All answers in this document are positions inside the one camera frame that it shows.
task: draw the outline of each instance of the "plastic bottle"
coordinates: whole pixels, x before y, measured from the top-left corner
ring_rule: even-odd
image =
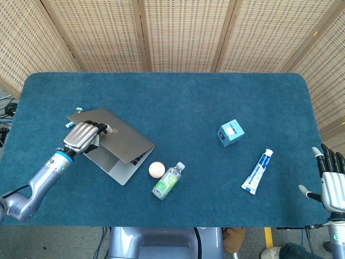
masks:
[[[184,170],[184,164],[181,162],[178,162],[174,167],[170,167],[153,187],[152,193],[160,200],[164,200],[173,186],[180,180],[182,170]]]

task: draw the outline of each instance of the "silver laptop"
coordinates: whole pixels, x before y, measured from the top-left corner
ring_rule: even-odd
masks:
[[[101,134],[98,148],[85,154],[121,185],[125,185],[154,149],[155,144],[107,109],[68,116],[74,123],[86,120],[108,124],[113,133]]]

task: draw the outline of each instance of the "tabletop surface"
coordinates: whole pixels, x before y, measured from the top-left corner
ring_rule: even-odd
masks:
[[[156,143],[125,186],[85,156],[48,192],[27,223],[79,226],[300,227],[324,222],[311,147],[320,135],[307,85],[293,73],[36,73],[28,77],[0,164],[0,192],[28,183],[69,133],[76,107],[107,108]],[[223,147],[220,126],[236,119],[245,135]],[[256,195],[241,188],[270,148]],[[154,161],[185,164],[163,201],[151,189]]]

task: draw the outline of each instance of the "blue box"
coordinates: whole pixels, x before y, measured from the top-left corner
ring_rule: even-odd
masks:
[[[244,131],[237,120],[232,120],[223,124],[218,130],[217,135],[224,147],[226,147],[239,140],[244,135]]]

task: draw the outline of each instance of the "table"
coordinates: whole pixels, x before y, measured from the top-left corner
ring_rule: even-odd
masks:
[[[311,147],[320,145],[304,79],[294,73],[36,73],[28,77],[0,164],[0,192],[28,183],[63,146],[67,115],[105,107],[156,148],[125,186],[83,155],[53,186],[28,223],[4,224],[301,227],[327,212],[305,198],[320,191]],[[223,147],[219,127],[245,135]],[[255,196],[241,189],[266,148],[272,160]],[[186,165],[164,201],[148,167]]]

